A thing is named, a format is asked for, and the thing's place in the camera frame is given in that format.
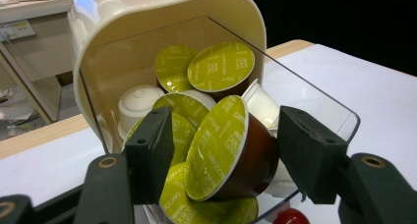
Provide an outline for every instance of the white cup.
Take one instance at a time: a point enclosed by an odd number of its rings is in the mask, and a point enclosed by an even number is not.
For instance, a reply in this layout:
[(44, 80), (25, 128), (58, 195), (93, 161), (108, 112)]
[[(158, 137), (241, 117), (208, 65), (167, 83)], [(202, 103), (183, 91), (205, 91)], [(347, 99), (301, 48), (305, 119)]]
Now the white cup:
[(242, 95), (249, 112), (254, 115), (269, 130), (278, 127), (279, 105), (273, 98), (254, 80)]
[(124, 140), (130, 129), (152, 110), (154, 103), (163, 95), (154, 85), (139, 85), (127, 90), (119, 99), (120, 137)]

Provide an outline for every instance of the table surface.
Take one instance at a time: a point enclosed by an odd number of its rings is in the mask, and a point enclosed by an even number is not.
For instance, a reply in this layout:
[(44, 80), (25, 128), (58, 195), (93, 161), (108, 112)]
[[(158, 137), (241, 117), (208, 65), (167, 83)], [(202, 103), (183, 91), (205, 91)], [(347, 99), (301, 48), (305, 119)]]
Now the table surface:
[[(359, 115), (361, 125), (349, 144), (347, 155), (369, 152), (387, 159), (416, 190), (414, 161), (417, 146), (413, 144), (417, 140), (417, 94), (413, 89), (417, 88), (417, 78), (304, 40), (292, 40), (269, 48), (267, 54), (274, 59), (279, 58), (281, 64)], [(89, 125), (84, 117), (78, 115), (1, 141), (0, 162), (9, 159), (7, 164), (15, 166), (10, 159), (43, 148), (45, 145), (48, 148), (58, 146), (59, 143), (55, 142), (57, 140), (68, 142), (68, 139), (62, 139), (71, 134), (81, 133), (82, 137), (83, 132), (88, 129)], [(50, 183), (63, 186), (63, 181), (57, 184), (55, 180), (52, 179)], [(297, 208), (309, 217), (311, 223), (337, 223), (338, 202), (339, 199), (336, 200), (336, 204), (314, 205), (307, 199), (297, 205)]]

